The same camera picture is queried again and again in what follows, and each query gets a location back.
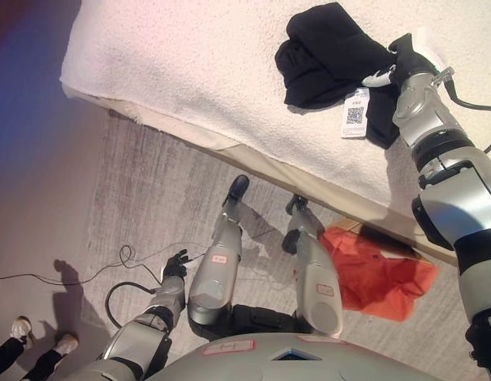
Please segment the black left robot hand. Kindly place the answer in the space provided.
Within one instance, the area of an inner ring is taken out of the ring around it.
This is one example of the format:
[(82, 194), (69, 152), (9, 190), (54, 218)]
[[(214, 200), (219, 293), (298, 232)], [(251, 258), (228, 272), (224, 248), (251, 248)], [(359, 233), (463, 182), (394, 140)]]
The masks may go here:
[(180, 250), (174, 256), (171, 256), (163, 271), (163, 278), (170, 276), (177, 276), (183, 279), (187, 275), (187, 268), (185, 265), (190, 262), (187, 249)]

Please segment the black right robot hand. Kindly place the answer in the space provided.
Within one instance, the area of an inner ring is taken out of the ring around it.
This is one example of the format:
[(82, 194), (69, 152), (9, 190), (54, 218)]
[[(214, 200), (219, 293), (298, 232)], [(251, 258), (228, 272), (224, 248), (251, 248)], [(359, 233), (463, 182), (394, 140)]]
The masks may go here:
[(365, 77), (361, 81), (362, 86), (374, 88), (394, 84), (401, 87), (413, 75), (438, 73), (433, 63), (414, 50), (411, 33), (394, 40), (388, 50), (395, 56), (395, 63), (388, 69), (379, 70), (374, 75)]

